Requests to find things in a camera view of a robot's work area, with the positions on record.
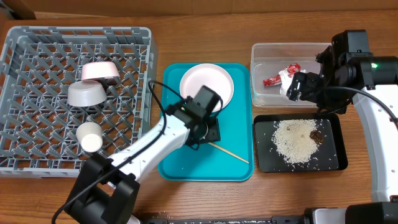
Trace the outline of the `wooden chopstick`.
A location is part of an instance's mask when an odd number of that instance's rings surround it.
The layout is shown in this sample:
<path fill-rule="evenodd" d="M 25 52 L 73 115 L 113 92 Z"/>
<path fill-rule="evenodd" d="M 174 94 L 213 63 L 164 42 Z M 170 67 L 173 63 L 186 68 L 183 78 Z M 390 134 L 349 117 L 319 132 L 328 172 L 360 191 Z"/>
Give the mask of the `wooden chopstick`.
<path fill-rule="evenodd" d="M 236 154 L 234 154 L 234 153 L 232 153 L 232 152 L 230 152 L 230 151 L 224 149 L 223 147 L 220 147 L 220 146 L 217 145 L 217 144 L 214 144 L 213 142 L 208 142 L 208 144 L 211 145 L 211 146 L 213 146 L 213 147 L 215 147 L 215 148 L 217 148 L 217 149 L 219 149 L 219 150 L 221 150 L 221 151 L 223 151 L 224 153 L 227 153 L 227 154 L 230 155 L 230 156 L 233 156 L 233 157 L 236 158 L 236 159 L 239 159 L 240 161 L 243 161 L 243 162 L 245 162 L 245 163 L 247 163 L 247 164 L 249 163 L 247 160 L 243 159 L 242 157 L 239 157 L 238 155 L 236 155 Z"/>

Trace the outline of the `red snack wrapper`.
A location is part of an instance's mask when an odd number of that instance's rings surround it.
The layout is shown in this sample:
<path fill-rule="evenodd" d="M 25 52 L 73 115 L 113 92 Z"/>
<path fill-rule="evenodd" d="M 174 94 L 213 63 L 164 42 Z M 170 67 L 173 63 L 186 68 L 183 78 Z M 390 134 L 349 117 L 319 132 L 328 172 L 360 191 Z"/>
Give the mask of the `red snack wrapper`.
<path fill-rule="evenodd" d="M 289 66 L 287 66 L 289 69 L 292 69 L 292 71 L 290 73 L 297 73 L 301 71 L 301 66 L 297 63 L 293 63 L 290 64 Z M 276 76 L 272 77 L 272 78 L 268 78 L 263 80 L 263 84 L 264 86 L 273 86 L 273 85 L 279 85 L 281 84 L 281 79 L 280 76 L 277 74 Z"/>

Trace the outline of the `brown food scrap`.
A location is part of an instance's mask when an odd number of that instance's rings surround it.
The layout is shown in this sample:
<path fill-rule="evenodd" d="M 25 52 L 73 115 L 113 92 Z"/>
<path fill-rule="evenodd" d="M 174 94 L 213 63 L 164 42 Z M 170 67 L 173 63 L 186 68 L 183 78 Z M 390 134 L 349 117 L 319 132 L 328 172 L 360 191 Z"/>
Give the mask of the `brown food scrap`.
<path fill-rule="evenodd" d="M 317 130 L 310 133 L 310 138 L 318 145 L 323 143 L 323 134 Z"/>

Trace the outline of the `white rice pile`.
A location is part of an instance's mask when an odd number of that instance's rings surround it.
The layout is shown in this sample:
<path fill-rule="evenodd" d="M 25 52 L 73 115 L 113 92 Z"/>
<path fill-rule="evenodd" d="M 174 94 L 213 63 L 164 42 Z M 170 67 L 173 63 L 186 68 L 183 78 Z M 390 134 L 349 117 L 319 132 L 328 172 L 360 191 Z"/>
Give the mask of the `white rice pile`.
<path fill-rule="evenodd" d="M 323 134 L 318 145 L 310 133 Z M 308 172 L 337 170 L 338 158 L 331 131 L 326 119 L 289 119 L 272 121 L 271 129 L 264 132 L 264 145 L 258 151 L 264 156 L 261 163 L 265 172 Z"/>

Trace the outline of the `white cup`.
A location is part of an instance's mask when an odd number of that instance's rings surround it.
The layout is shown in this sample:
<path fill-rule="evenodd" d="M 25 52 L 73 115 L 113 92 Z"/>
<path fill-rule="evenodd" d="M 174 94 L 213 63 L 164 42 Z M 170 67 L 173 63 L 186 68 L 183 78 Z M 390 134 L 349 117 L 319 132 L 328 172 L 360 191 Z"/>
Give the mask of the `white cup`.
<path fill-rule="evenodd" d="M 85 122 L 76 130 L 76 137 L 80 146 L 86 152 L 97 152 L 103 146 L 101 126 L 94 122 Z"/>

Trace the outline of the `grey bowl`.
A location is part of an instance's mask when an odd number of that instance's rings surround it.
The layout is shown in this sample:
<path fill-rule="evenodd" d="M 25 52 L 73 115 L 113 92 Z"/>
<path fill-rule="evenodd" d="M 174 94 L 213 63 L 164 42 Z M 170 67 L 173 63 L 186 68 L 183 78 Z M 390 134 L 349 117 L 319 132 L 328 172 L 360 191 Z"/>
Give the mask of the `grey bowl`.
<path fill-rule="evenodd" d="M 87 107 L 102 103 L 107 94 L 100 82 L 83 80 L 68 87 L 67 103 L 71 106 Z"/>

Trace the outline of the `small pink plate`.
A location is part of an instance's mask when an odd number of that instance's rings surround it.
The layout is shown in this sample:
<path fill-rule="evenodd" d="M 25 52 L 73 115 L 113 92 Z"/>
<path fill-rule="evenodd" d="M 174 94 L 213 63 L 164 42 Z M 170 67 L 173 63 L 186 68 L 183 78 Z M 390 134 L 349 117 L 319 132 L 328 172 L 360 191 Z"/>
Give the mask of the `small pink plate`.
<path fill-rule="evenodd" d="M 119 77 L 119 71 L 113 62 L 91 62 L 82 68 L 82 80 L 111 79 Z"/>

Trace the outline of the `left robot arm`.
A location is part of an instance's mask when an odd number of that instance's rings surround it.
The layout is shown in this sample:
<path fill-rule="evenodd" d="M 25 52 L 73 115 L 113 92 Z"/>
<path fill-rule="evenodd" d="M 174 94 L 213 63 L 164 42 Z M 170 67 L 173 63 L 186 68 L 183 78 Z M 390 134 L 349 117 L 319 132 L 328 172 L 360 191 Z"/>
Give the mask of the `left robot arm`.
<path fill-rule="evenodd" d="M 65 212 L 78 223 L 139 223 L 132 211 L 141 182 L 182 146 L 219 140 L 213 109 L 222 104 L 220 95 L 202 86 L 194 97 L 162 108 L 159 122 L 133 145 L 107 158 L 94 153 L 56 213 Z"/>

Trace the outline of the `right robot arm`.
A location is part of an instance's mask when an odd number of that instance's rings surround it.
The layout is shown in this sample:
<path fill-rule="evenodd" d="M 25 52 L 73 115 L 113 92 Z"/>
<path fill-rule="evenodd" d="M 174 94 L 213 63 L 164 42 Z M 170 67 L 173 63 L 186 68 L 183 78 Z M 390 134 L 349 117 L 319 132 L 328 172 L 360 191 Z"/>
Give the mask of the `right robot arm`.
<path fill-rule="evenodd" d="M 316 56 L 321 69 L 295 73 L 292 101 L 315 103 L 324 113 L 356 109 L 372 173 L 370 203 L 347 208 L 307 208 L 301 223 L 397 223 L 397 57 L 376 57 L 365 30 L 346 30 Z"/>

